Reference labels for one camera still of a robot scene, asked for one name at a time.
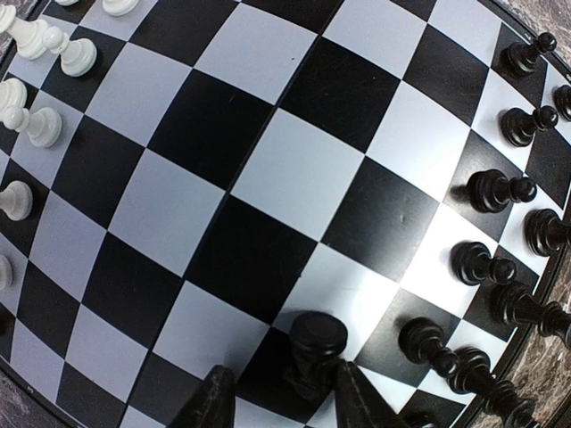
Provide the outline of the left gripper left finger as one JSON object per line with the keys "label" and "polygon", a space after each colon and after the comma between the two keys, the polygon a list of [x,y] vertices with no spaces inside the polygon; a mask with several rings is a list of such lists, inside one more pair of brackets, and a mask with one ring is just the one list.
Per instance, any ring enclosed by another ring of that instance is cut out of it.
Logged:
{"label": "left gripper left finger", "polygon": [[233,372],[214,366],[171,422],[172,427],[233,427],[236,382]]}

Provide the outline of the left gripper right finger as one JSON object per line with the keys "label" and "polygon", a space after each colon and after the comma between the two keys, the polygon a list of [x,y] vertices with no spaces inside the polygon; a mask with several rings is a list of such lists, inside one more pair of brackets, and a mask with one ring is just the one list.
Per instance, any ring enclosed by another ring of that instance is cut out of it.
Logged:
{"label": "left gripper right finger", "polygon": [[338,363],[334,390],[338,427],[409,427],[351,361]]}

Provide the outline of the black chess pawn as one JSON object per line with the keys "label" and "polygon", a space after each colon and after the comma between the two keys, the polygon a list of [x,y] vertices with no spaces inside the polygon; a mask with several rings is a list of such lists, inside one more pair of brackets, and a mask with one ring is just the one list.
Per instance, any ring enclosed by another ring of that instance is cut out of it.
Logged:
{"label": "black chess pawn", "polygon": [[444,379],[452,378],[459,368],[459,357],[443,344],[443,329],[427,317],[416,317],[401,329],[398,343],[412,363],[428,364]]}
{"label": "black chess pawn", "polygon": [[452,273],[463,283],[476,286],[484,280],[495,284],[510,284],[517,276],[517,266],[511,259],[493,257],[480,242],[460,242],[451,249]]}
{"label": "black chess pawn", "polygon": [[471,205],[483,213],[499,213],[510,202],[531,202],[537,195],[536,183],[531,178],[507,178],[497,169],[474,173],[467,189]]}
{"label": "black chess pawn", "polygon": [[333,389],[347,340],[345,324],[327,313],[306,311],[294,319],[289,332],[292,363],[284,378],[302,399],[319,403]]}
{"label": "black chess pawn", "polygon": [[543,32],[531,44],[514,42],[505,50],[505,56],[512,72],[526,77],[534,73],[537,60],[541,55],[553,52],[557,39],[550,32]]}

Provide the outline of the black chess piece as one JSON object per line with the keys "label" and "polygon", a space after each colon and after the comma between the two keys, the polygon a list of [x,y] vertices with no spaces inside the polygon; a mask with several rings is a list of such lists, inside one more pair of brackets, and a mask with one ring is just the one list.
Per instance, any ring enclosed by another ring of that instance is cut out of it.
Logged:
{"label": "black chess piece", "polygon": [[490,372],[491,360],[482,350],[463,347],[456,350],[458,369],[447,381],[457,394],[474,393],[484,402],[487,415],[498,416],[504,427],[541,427],[534,419],[535,401],[520,398],[509,380],[497,380]]}
{"label": "black chess piece", "polygon": [[527,147],[537,132],[553,129],[559,122],[557,110],[549,105],[528,114],[520,108],[512,108],[501,116],[501,132],[516,147]]}
{"label": "black chess piece", "polygon": [[491,313],[504,325],[535,325],[540,336],[559,337],[570,349],[570,314],[556,301],[539,303],[520,282],[494,287]]}

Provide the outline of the black white chessboard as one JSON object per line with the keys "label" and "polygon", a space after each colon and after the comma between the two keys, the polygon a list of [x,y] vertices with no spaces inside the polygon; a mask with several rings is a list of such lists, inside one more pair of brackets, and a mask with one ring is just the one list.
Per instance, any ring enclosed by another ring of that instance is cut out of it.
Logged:
{"label": "black white chessboard", "polygon": [[[555,51],[521,77],[504,50],[534,34],[492,1],[45,1],[44,20],[97,59],[62,72],[12,58],[23,108],[58,111],[48,148],[1,120],[1,368],[74,427],[165,427],[213,366],[236,378],[238,427],[333,427],[335,396],[285,380],[305,311],[348,330],[355,363],[402,418],[466,427],[457,394],[398,343],[427,317],[501,376],[522,329],[490,312],[495,284],[463,284],[451,249],[511,259],[534,298],[555,257],[524,235],[531,210],[570,214],[570,122],[510,144],[501,116],[570,84]],[[479,171],[529,177],[531,202],[471,205]]]}

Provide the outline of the black chess knight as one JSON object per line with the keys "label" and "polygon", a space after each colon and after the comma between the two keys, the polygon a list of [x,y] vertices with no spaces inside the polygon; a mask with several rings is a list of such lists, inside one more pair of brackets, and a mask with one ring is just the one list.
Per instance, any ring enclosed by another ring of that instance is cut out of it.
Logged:
{"label": "black chess knight", "polygon": [[549,257],[570,244],[570,225],[554,210],[531,210],[525,216],[524,235],[536,255]]}

